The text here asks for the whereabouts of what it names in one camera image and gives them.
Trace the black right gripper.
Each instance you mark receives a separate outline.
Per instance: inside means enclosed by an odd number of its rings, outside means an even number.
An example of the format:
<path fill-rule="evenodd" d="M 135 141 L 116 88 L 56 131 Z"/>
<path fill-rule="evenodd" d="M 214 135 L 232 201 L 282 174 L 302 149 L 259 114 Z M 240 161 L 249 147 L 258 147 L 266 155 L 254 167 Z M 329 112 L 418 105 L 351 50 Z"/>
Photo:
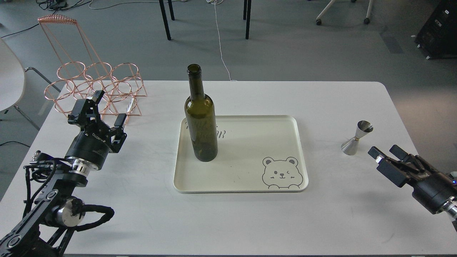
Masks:
<path fill-rule="evenodd" d="M 398 145 L 390 148 L 399 160 L 385 155 L 379 148 L 373 146 L 368 154 L 378 164 L 377 170 L 398 187 L 405 184 L 413 187 L 412 197 L 432 214 L 445 210 L 445 205 L 456 199 L 456 180 L 434 171 L 421 156 L 407 153 Z"/>

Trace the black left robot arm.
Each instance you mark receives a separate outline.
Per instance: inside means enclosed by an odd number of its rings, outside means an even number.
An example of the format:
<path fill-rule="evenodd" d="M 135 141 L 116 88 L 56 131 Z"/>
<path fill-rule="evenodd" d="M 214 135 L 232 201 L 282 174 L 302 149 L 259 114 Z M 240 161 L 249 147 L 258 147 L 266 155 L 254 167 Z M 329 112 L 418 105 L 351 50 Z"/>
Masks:
<path fill-rule="evenodd" d="M 64 158 L 37 151 L 24 166 L 27 198 L 22 220 L 1 239 L 2 257 L 62 257 L 73 234 L 100 226 L 113 218 L 107 206 L 85 204 L 73 196 L 85 187 L 90 171 L 100 170 L 109 153 L 118 153 L 127 138 L 119 114 L 113 127 L 101 119 L 98 105 L 104 96 L 78 99 L 67 116 L 80 128 Z"/>

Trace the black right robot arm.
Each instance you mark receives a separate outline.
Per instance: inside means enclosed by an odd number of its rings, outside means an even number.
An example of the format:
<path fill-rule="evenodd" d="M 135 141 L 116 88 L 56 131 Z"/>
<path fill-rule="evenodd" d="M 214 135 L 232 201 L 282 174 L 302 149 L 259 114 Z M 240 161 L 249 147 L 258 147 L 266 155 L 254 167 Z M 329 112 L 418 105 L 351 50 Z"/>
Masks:
<path fill-rule="evenodd" d="M 412 197 L 432 214 L 446 212 L 456 227 L 456 179 L 438 171 L 421 156 L 407 153 L 398 145 L 390 148 L 397 160 L 373 146 L 368 151 L 378 164 L 377 170 L 397 187 L 408 184 Z"/>

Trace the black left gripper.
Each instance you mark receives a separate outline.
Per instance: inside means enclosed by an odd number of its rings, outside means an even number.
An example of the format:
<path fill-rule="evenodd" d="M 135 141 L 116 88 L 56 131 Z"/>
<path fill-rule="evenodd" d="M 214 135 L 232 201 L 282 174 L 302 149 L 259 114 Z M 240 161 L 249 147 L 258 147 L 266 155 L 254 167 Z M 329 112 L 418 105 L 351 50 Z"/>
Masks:
<path fill-rule="evenodd" d="M 108 127 L 102 120 L 98 110 L 105 92 L 97 90 L 88 98 L 78 99 L 67 123 L 80 127 L 80 133 L 74 138 L 64 158 L 67 162 L 75 160 L 87 161 L 100 170 L 109 153 L 119 153 L 127 134 L 124 123 L 127 114 L 119 114 L 113 127 Z"/>

